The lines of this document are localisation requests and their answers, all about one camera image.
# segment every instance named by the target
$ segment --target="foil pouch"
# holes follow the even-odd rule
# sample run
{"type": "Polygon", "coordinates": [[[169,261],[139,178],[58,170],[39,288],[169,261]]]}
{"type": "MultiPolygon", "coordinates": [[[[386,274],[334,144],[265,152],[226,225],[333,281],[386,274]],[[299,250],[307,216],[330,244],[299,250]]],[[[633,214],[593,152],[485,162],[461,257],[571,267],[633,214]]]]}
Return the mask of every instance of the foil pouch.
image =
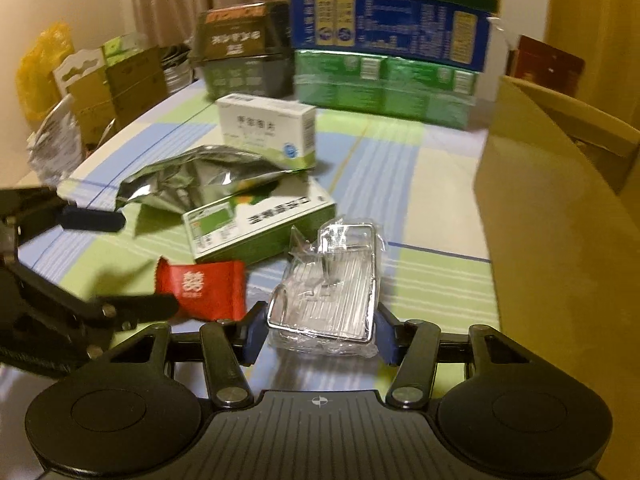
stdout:
{"type": "Polygon", "coordinates": [[[229,146],[198,146],[125,178],[118,189],[116,209],[139,202],[183,214],[295,172],[256,153],[229,146]]]}

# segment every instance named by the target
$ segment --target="plaid tablecloth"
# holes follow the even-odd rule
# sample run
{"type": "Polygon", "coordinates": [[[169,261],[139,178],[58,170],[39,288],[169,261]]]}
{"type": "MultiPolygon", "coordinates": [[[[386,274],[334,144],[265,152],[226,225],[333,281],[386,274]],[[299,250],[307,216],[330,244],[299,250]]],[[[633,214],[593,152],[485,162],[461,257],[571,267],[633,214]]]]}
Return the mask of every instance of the plaid tablecloth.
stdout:
{"type": "MultiPolygon", "coordinates": [[[[197,82],[130,124],[60,186],[80,205],[112,208],[120,181],[191,146],[222,142],[218,111],[197,82]]],[[[460,132],[411,121],[318,110],[316,178],[338,212],[371,218],[387,240],[382,301],[401,319],[421,318],[446,332],[473,323],[498,326],[494,286],[472,182],[486,132],[460,132]]],[[[20,249],[20,260],[82,297],[151,292],[159,256],[190,263],[180,217],[138,205],[124,208],[117,235],[56,228],[20,249]]],[[[268,298],[284,261],[250,269],[247,303],[268,298]]],[[[174,330],[197,330],[195,321],[174,330]]],[[[393,370],[380,359],[320,358],[265,346],[246,371],[252,389],[386,391],[393,370]]],[[[436,392],[462,378],[459,366],[438,368],[436,392]]],[[[177,379],[206,396],[200,365],[177,379]]],[[[41,471],[24,434],[28,404],[51,381],[0,367],[0,478],[26,480],[41,471]]]]}

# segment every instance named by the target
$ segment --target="black circular cover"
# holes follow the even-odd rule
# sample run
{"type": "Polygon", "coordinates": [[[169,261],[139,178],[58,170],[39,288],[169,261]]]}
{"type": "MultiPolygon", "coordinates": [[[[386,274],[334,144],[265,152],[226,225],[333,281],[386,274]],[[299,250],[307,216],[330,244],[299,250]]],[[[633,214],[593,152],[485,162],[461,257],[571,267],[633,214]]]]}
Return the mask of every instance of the black circular cover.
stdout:
{"type": "Polygon", "coordinates": [[[42,392],[27,410],[27,436],[48,465],[76,474],[132,474],[166,462],[193,440],[200,404],[180,383],[147,364],[82,371],[42,392]]]}
{"type": "Polygon", "coordinates": [[[603,400],[571,377],[550,366],[513,364],[458,384],[436,419],[470,462],[517,477],[562,476],[593,465],[612,425],[603,400]]]}

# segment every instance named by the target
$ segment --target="yellow plastic bag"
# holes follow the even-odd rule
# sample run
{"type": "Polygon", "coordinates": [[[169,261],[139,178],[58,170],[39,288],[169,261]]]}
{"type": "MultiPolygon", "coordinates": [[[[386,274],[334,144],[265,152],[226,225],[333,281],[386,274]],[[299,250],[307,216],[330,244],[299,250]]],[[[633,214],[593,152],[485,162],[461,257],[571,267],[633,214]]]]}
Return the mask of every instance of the yellow plastic bag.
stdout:
{"type": "Polygon", "coordinates": [[[20,60],[15,86],[22,112],[33,128],[39,126],[60,101],[52,71],[74,52],[69,26],[55,22],[40,34],[33,49],[20,60]]]}

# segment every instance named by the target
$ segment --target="red packet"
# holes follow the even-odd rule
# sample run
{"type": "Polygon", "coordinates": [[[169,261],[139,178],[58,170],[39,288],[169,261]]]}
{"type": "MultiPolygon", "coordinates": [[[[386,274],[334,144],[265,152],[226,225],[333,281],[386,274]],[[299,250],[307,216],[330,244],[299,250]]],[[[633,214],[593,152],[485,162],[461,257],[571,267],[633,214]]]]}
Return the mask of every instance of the red packet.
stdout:
{"type": "Polygon", "coordinates": [[[156,293],[173,294],[180,312],[204,321],[242,319],[244,263],[171,265],[160,258],[156,267],[156,293]]]}

